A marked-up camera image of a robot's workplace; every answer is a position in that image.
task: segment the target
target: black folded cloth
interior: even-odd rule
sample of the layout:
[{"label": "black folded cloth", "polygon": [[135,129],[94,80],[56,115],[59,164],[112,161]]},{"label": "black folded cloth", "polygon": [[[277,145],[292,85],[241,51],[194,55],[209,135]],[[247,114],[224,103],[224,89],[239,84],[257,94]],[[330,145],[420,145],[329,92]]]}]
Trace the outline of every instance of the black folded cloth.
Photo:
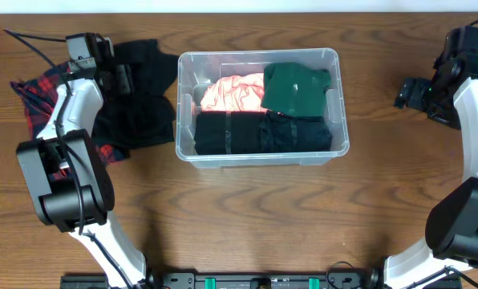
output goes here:
[{"label": "black folded cloth", "polygon": [[130,68],[131,91],[106,98],[93,140],[125,149],[174,141],[176,113],[163,94],[176,79],[178,56],[162,53],[155,39],[116,44],[114,53],[112,65]]},{"label": "black folded cloth", "polygon": [[202,112],[196,117],[194,149],[199,155],[262,153],[263,112]]},{"label": "black folded cloth", "polygon": [[330,151],[332,144],[322,116],[292,117],[268,111],[259,128],[264,153]]}]

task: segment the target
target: red plaid cloth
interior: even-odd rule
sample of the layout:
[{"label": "red plaid cloth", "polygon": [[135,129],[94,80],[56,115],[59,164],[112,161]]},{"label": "red plaid cloth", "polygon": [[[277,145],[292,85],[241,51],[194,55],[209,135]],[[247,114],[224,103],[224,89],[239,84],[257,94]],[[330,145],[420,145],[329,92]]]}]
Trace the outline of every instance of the red plaid cloth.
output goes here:
[{"label": "red plaid cloth", "polygon": [[[68,71],[68,64],[58,65],[61,72]],[[47,125],[55,103],[57,102],[56,84],[59,74],[51,68],[37,79],[25,83],[11,82],[14,92],[20,96],[25,107],[25,117],[29,126],[29,135],[33,140]],[[116,148],[109,144],[96,144],[96,151],[104,165],[122,161],[129,157],[128,150]]]}]

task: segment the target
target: plastic bin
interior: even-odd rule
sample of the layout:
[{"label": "plastic bin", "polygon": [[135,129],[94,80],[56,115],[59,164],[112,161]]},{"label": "plastic bin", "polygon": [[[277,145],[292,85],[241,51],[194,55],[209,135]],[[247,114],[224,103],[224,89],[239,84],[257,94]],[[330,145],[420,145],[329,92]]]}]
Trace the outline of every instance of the plastic bin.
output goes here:
[{"label": "plastic bin", "polygon": [[[297,62],[313,69],[330,71],[326,92],[325,122],[333,135],[329,152],[255,153],[199,156],[194,149],[196,116],[207,87],[221,77],[263,72],[270,63]],[[341,157],[350,147],[342,98],[338,55],[330,48],[283,51],[186,52],[178,61],[176,106],[176,155],[197,168],[238,165],[323,165]]]}]

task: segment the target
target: green clip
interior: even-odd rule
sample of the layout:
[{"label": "green clip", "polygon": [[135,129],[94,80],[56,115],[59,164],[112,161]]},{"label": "green clip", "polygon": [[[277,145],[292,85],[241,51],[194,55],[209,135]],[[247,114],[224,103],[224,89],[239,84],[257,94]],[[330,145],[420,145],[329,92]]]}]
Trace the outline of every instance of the green clip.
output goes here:
[{"label": "green clip", "polygon": [[309,289],[319,289],[318,278],[309,278]]},{"label": "green clip", "polygon": [[216,280],[214,278],[206,278],[205,289],[216,289]]}]

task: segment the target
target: wood grain surface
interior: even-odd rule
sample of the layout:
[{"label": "wood grain surface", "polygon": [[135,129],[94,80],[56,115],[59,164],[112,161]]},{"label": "wood grain surface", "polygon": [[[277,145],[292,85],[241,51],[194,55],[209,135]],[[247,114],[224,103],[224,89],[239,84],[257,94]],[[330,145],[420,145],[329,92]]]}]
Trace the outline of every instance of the wood grain surface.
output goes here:
[{"label": "wood grain surface", "polygon": [[[431,77],[447,32],[478,14],[0,15],[0,27],[114,43],[159,39],[164,52],[334,48],[350,151],[324,166],[195,169],[175,145],[132,151],[108,167],[115,212],[156,267],[202,272],[368,267],[423,236],[430,209],[461,183],[459,131],[392,107],[404,77]],[[34,41],[55,62],[62,43]],[[48,68],[0,30],[0,288],[56,288],[67,273],[101,272],[85,248],[35,216],[15,157],[28,139],[9,87]],[[166,96],[176,103],[176,85]],[[478,281],[478,271],[468,274]]]}]

